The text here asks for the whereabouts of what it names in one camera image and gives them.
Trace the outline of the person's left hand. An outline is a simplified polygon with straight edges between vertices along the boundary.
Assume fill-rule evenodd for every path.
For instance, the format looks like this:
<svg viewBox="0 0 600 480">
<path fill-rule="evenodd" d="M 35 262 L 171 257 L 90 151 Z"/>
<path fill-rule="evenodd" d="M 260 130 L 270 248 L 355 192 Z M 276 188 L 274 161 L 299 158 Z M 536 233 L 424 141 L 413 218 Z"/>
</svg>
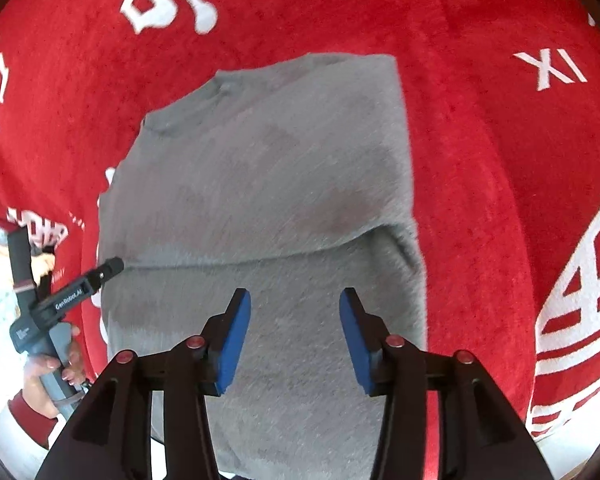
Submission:
<svg viewBox="0 0 600 480">
<path fill-rule="evenodd" d="M 30 345 L 24 366 L 23 399 L 35 413 L 68 420 L 84 397 L 86 375 L 78 336 L 80 330 L 60 323 Z"/>
</svg>

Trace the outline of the red sleeve left forearm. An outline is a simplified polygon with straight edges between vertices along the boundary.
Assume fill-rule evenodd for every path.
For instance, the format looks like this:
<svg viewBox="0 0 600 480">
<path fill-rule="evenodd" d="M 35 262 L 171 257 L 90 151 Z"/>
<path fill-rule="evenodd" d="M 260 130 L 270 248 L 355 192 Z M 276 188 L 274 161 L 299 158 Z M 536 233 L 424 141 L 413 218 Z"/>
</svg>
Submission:
<svg viewBox="0 0 600 480">
<path fill-rule="evenodd" d="M 27 404 L 22 391 L 8 402 L 8 410 L 17 425 L 41 448 L 50 446 L 50 435 L 58 423 L 58 416 L 43 415 Z"/>
</svg>

